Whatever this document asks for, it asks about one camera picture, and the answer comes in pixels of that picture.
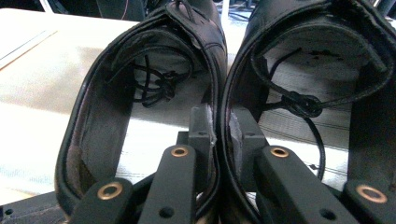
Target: black leather shoe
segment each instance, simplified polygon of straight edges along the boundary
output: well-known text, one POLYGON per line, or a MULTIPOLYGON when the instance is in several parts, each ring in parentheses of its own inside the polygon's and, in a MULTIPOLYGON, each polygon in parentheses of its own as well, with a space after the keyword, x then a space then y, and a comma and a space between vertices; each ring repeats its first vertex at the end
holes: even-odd
MULTIPOLYGON (((319 153, 309 145, 318 147, 313 167, 319 179, 331 175, 325 172, 324 146, 349 151, 348 167, 344 164, 348 180, 376 183, 394 194, 395 59, 395 30, 366 1, 260 1, 227 77, 220 109, 222 223, 276 223, 272 217, 300 223, 284 203, 272 201, 274 193, 257 177, 270 173, 257 163, 267 140, 281 146, 289 142, 284 147, 315 156, 319 153), (250 126, 243 123, 249 116, 254 120, 250 126), (259 152, 246 151, 248 144, 257 144, 247 140, 253 135, 254 141, 261 139, 259 152), (260 192, 268 203, 256 207, 247 192, 260 192), (271 206, 279 208, 277 216, 266 213, 271 206)), ((282 148, 275 152, 289 155, 282 148)), ((323 211, 318 216, 333 218, 323 211)))
MULTIPOLYGON (((216 127, 226 69, 224 34, 210 0, 179 0, 159 7, 109 44, 82 84, 57 160, 56 193, 65 214, 72 217, 94 183, 116 174, 131 111, 136 108, 148 112, 155 108, 159 117, 166 117, 172 110, 162 106, 168 106, 175 108, 174 116, 182 117, 191 109, 184 104, 206 103, 211 127, 216 127), (199 97, 180 95, 197 80, 203 87, 199 97)), ((209 165, 214 168, 195 213, 196 221, 208 223, 218 220, 215 149, 211 158, 209 165)), ((134 185, 136 207, 144 203, 150 183, 146 179, 134 185)))

